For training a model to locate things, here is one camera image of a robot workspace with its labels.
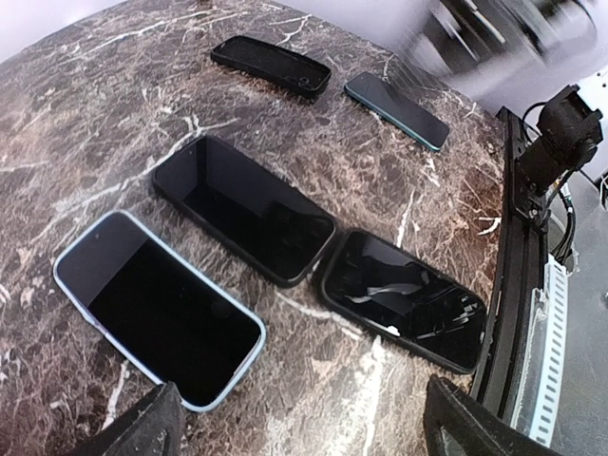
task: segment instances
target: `black screen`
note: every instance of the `black screen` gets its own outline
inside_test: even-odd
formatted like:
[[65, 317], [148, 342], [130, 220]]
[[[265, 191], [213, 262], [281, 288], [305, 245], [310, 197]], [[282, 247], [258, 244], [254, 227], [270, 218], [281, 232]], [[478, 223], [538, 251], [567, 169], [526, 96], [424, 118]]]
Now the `black screen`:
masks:
[[475, 368], [485, 324], [482, 300], [413, 256], [350, 233], [325, 281], [326, 295], [374, 327]]
[[347, 83], [346, 89], [357, 101], [378, 112], [414, 139], [433, 149], [440, 149], [444, 145], [449, 127], [376, 76], [361, 73]]
[[197, 407], [218, 397], [260, 338], [250, 316], [122, 214], [103, 220], [57, 274], [110, 334]]
[[295, 285], [333, 235], [326, 212], [214, 138], [171, 157], [157, 170], [155, 184], [279, 285]]

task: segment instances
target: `phone case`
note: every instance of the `phone case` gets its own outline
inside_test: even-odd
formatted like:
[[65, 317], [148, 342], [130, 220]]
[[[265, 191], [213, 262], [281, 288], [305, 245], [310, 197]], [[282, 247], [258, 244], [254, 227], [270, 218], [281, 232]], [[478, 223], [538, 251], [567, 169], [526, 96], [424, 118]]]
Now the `phone case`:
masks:
[[[339, 258], [340, 254], [342, 253], [342, 249], [344, 248], [347, 239], [349, 237], [349, 235], [351, 233], [363, 233], [365, 235], [368, 236], [372, 236], [376, 239], [381, 240], [382, 242], [384, 242], [385, 244], [388, 244], [392, 247], [394, 247], [394, 245], [390, 244], [389, 242], [386, 242], [384, 239], [382, 239], [381, 237], [378, 237], [368, 231], [365, 230], [359, 230], [359, 229], [350, 229], [349, 231], [347, 231], [344, 236], [340, 239], [337, 247], [335, 248], [335, 250], [333, 251], [332, 257], [329, 260], [327, 267], [325, 268], [325, 270], [322, 272], [322, 277], [318, 282], [318, 292], [319, 292], [319, 296], [321, 298], [321, 301], [323, 302], [323, 304], [325, 304], [330, 310], [341, 314], [342, 316], [344, 316], [345, 318], [349, 319], [350, 321], [354, 321], [360, 325], [362, 325], [363, 327], [367, 328], [368, 330], [371, 330], [374, 333], [380, 334], [382, 335], [384, 338], [391, 340], [392, 342], [394, 342], [395, 344], [407, 349], [408, 351], [427, 359], [428, 361], [448, 370], [448, 371], [453, 371], [456, 373], [460, 373], [460, 374], [470, 374], [473, 373], [475, 371], [475, 369], [472, 370], [465, 370], [463, 369], [461, 366], [458, 366], [457, 364], [452, 363], [451, 361], [445, 359], [442, 356], [437, 355], [436, 353], [433, 353], [432, 351], [429, 351], [417, 344], [414, 344], [413, 342], [409, 342], [407, 339], [403, 339], [400, 337], [396, 337], [394, 334], [391, 334], [390, 332], [386, 332], [386, 331], [382, 331], [380, 328], [378, 328], [377, 326], [374, 326], [373, 324], [371, 324], [370, 322], [368, 322], [365, 318], [361, 317], [359, 314], [351, 312], [350, 310], [342, 307], [339, 303], [333, 301], [329, 295], [327, 294], [326, 290], [325, 290], [325, 284], [326, 281], [330, 275], [330, 273], [333, 270], [333, 266], [335, 265], [335, 262], [337, 261], [337, 259]], [[439, 276], [444, 276], [445, 274], [441, 273], [440, 271], [437, 271], [435, 268], [428, 266], [426, 263], [425, 264], [426, 267], [428, 267], [428, 269], [430, 271], [432, 271], [434, 274], [439, 275]]]
[[[213, 141], [222, 143], [225, 147], [230, 147], [230, 148], [235, 149], [231, 144], [229, 144], [226, 141], [222, 141], [219, 138], [216, 138], [216, 137], [207, 137], [207, 138], [213, 138]], [[181, 154], [181, 153], [185, 153], [185, 151], [187, 151], [187, 149], [190, 146], [192, 146], [194, 143], [196, 143], [200, 139], [201, 138], [197, 138], [197, 139], [189, 142], [186, 146], [184, 146], [182, 149], [180, 149], [178, 152], [176, 152], [174, 154], [174, 156], [177, 156], [178, 154]], [[240, 152], [240, 151], [238, 151], [238, 152], [246, 160], [248, 160], [250, 162], [255, 162], [255, 161], [251, 160], [249, 157], [247, 157], [245, 154], [242, 154], [242, 152]], [[262, 169], [264, 169], [264, 171], [266, 171], [266, 173], [268, 173], [268, 175], [271, 176], [272, 179], [279, 179], [277, 176], [275, 176], [273, 173], [271, 173], [266, 168], [261, 166], [259, 163], [256, 163], [256, 165], [261, 167]], [[152, 186], [159, 193], [159, 195], [161, 195], [166, 200], [170, 201], [171, 204], [173, 204], [182, 214], [184, 214], [189, 219], [194, 221], [199, 227], [201, 227], [203, 230], [205, 230], [207, 233], [209, 233], [212, 237], [214, 237], [219, 242], [221, 242], [222, 245], [224, 245], [230, 252], [232, 252], [233, 254], [235, 254], [238, 257], [243, 258], [248, 264], [253, 266], [259, 273], [261, 273], [264, 277], [266, 277], [268, 280], [270, 280], [271, 282], [273, 282], [275, 285], [277, 285], [280, 288], [293, 288], [297, 284], [299, 284], [304, 279], [304, 277], [313, 269], [313, 266], [316, 264], [316, 262], [319, 261], [319, 259], [321, 259], [323, 257], [323, 254], [328, 250], [329, 246], [333, 243], [333, 240], [335, 239], [335, 234], [337, 232], [335, 218], [331, 214], [327, 213], [326, 211], [323, 211], [325, 213], [325, 216], [332, 221], [332, 224], [333, 224], [332, 234], [328, 237], [327, 242], [319, 249], [319, 252], [316, 254], [314, 259], [308, 264], [308, 266], [297, 277], [295, 277], [294, 279], [291, 279], [291, 280], [285, 280], [284, 278], [279, 277], [273, 271], [271, 271], [270, 269], [265, 267], [259, 261], [257, 261], [257, 259], [255, 257], [253, 257], [252, 255], [250, 255], [248, 252], [241, 249], [238, 244], [233, 242], [229, 237], [225, 236], [220, 230], [218, 230], [213, 225], [211, 225], [209, 222], [207, 222], [207, 220], [205, 220], [199, 214], [197, 214], [195, 211], [190, 209], [186, 204], [184, 204], [180, 200], [174, 199], [170, 195], [168, 195], [163, 190], [162, 186], [159, 184], [157, 177], [156, 177], [157, 172], [161, 168], [161, 166], [162, 166], [162, 164], [159, 165], [159, 167], [157, 169], [155, 169], [154, 172], [152, 173]]]
[[211, 60], [245, 71], [305, 98], [325, 90], [332, 71], [317, 61], [248, 36], [234, 36], [211, 51]]
[[262, 320], [255, 313], [251, 312], [240, 302], [236, 301], [233, 297], [231, 297], [229, 294], [224, 292], [218, 285], [216, 285], [208, 277], [206, 277], [201, 272], [199, 272], [194, 267], [192, 267], [192, 265], [190, 263], [188, 263], [185, 259], [183, 259], [181, 256], [179, 256], [174, 250], [172, 250], [167, 244], [165, 244], [154, 233], [152, 233], [150, 230], [148, 230], [145, 227], [145, 225], [143, 225], [139, 220], [137, 220], [135, 217], [133, 217], [131, 214], [129, 214], [128, 212], [125, 212], [125, 211], [111, 211], [111, 212], [108, 212], [108, 213], [104, 214], [103, 216], [101, 216], [97, 221], [95, 221], [91, 226], [89, 226], [80, 236], [78, 236], [78, 238], [76, 240], [74, 240], [71, 244], [69, 244], [69, 246], [57, 257], [57, 259], [55, 260], [55, 263], [53, 265], [53, 277], [55, 279], [55, 282], [57, 283], [57, 285], [59, 285], [59, 288], [61, 288], [62, 291], [67, 295], [67, 297], [74, 304], [74, 306], [76, 306], [76, 309], [81, 313], [81, 315], [86, 320], [86, 322], [91, 324], [100, 333], [102, 333], [104, 335], [104, 337], [110, 342], [110, 344], [112, 344], [120, 353], [122, 353], [124, 355], [124, 357], [126, 357], [126, 359], [128, 359], [134, 366], [136, 366], [140, 371], [142, 371], [145, 374], [145, 376], [147, 376], [150, 380], [152, 380], [156, 385], [165, 383], [159, 377], [157, 377], [151, 370], [149, 370], [148, 367], [145, 364], [143, 364], [133, 353], [131, 353], [125, 346], [123, 346], [123, 344], [121, 344], [118, 340], [116, 340], [112, 336], [112, 334], [109, 333], [109, 331], [104, 327], [104, 325], [102, 325], [99, 321], [97, 321], [97, 319], [93, 316], [93, 314], [88, 311], [86, 306], [83, 305], [83, 303], [81, 303], [74, 294], [72, 294], [70, 289], [66, 286], [66, 284], [61, 280], [61, 278], [57, 274], [57, 266], [59, 265], [59, 262], [76, 245], [78, 245], [78, 243], [82, 239], [84, 239], [89, 233], [91, 233], [97, 227], [97, 225], [99, 225], [102, 221], [104, 221], [104, 219], [106, 219], [107, 217], [109, 217], [113, 214], [122, 214], [122, 215], [128, 217], [132, 222], [134, 222], [138, 226], [138, 228], [140, 228], [152, 240], [154, 240], [156, 243], [158, 243], [169, 255], [171, 255], [173, 258], [175, 258], [177, 261], [179, 261], [188, 271], [190, 271], [198, 279], [200, 279], [205, 284], [207, 284], [209, 287], [211, 287], [218, 295], [221, 295], [222, 297], [224, 297], [228, 302], [230, 302], [232, 305], [234, 305], [239, 310], [241, 310], [244, 314], [249, 316], [259, 326], [259, 339], [258, 339], [256, 345], [254, 346], [254, 348], [252, 349], [250, 355], [246, 358], [246, 360], [240, 366], [238, 371], [235, 372], [234, 377], [226, 385], [226, 388], [224, 388], [224, 390], [218, 395], [218, 397], [211, 404], [209, 404], [208, 406], [204, 406], [204, 407], [198, 407], [198, 406], [194, 406], [193, 404], [190, 404], [189, 402], [185, 401], [183, 398], [181, 399], [181, 403], [183, 404], [183, 406], [194, 412], [204, 412], [204, 411], [209, 411], [209, 410], [216, 408], [221, 403], [221, 401], [224, 400], [224, 398], [228, 395], [228, 393], [234, 389], [234, 387], [241, 380], [241, 378], [245, 375], [245, 373], [251, 367], [251, 365], [254, 363], [254, 361], [256, 361], [256, 359], [259, 356], [259, 353], [261, 352], [261, 350], [264, 346], [264, 343], [266, 341], [266, 327], [265, 327], [264, 323], [262, 322]]

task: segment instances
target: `cracked screen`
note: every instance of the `cracked screen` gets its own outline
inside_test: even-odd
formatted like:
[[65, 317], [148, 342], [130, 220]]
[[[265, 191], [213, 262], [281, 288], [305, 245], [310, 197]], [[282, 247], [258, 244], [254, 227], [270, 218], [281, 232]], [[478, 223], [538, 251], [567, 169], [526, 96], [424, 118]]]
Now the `cracked screen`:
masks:
[[477, 365], [483, 301], [452, 279], [383, 239], [351, 232], [326, 275], [326, 296], [381, 333], [411, 344], [456, 371]]

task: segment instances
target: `brown marble surface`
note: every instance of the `brown marble surface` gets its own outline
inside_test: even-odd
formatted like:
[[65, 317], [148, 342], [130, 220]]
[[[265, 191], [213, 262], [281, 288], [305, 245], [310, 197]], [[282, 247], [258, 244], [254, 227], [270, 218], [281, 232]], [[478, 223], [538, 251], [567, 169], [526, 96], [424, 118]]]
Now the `brown marble surface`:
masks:
[[[333, 72], [305, 102], [213, 64], [238, 33]], [[279, 290], [151, 189], [149, 171], [213, 133], [334, 214], [402, 244], [488, 300], [498, 249], [502, 134], [450, 90], [422, 103], [451, 127], [424, 150], [343, 94], [390, 55], [292, 9], [245, 0], [133, 0], [0, 65], [0, 455], [62, 454], [151, 387], [52, 280], [67, 244], [131, 211], [265, 321], [267, 345], [217, 410], [187, 416], [184, 455], [425, 454], [429, 362]], [[468, 377], [455, 377], [466, 387]]]

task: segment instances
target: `smartphone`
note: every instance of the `smartphone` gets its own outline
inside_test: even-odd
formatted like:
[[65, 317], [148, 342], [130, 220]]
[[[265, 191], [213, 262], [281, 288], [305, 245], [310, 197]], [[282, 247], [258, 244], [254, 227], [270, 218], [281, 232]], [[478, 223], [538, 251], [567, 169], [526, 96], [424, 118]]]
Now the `smartphone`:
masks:
[[126, 212], [88, 228], [53, 274], [86, 321], [193, 411], [215, 408], [266, 339], [254, 313]]
[[439, 151], [446, 142], [449, 126], [373, 74], [359, 74], [344, 90], [429, 149]]
[[477, 366], [483, 301], [380, 237], [348, 232], [320, 292], [331, 309], [445, 369], [471, 373]]
[[306, 98], [325, 90], [332, 71], [317, 61], [248, 36], [233, 36], [211, 51], [211, 60], [245, 71]]
[[335, 221], [287, 182], [217, 138], [153, 172], [156, 190], [276, 285], [297, 285], [328, 248]]

